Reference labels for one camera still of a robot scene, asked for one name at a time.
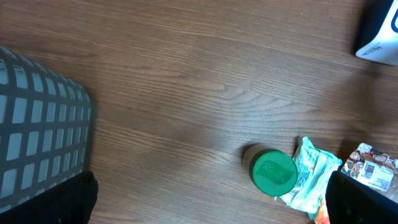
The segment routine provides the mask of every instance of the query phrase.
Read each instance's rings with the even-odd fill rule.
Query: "label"
[[[371,161],[365,161],[356,180],[368,187],[387,192],[393,176],[394,173],[391,169]]]
[[[274,161],[264,161],[261,168],[257,170],[256,174],[268,178],[275,184],[286,184],[293,175],[293,172],[285,169]]]
[[[366,56],[366,55],[371,54],[377,50],[383,49],[379,45],[380,45],[380,42],[378,42],[375,46],[371,47],[369,50],[365,51],[365,53],[363,53],[362,56]]]

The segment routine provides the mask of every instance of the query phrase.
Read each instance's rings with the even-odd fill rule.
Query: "barcode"
[[[372,177],[373,171],[374,171],[374,166],[366,164],[365,173],[363,174],[363,177],[369,180]]]

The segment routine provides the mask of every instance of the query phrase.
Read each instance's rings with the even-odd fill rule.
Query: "laundry basket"
[[[88,168],[95,114],[81,85],[0,46],[0,213]]]

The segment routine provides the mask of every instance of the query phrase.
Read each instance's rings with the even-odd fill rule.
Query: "green lid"
[[[270,196],[290,192],[298,175],[292,158],[275,149],[259,151],[250,162],[249,172],[254,184]]]

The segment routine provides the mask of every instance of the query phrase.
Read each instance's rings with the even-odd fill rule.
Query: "laminate flooring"
[[[90,223],[310,223],[245,146],[398,157],[398,73],[353,56],[360,0],[2,0],[0,44],[98,103]]]

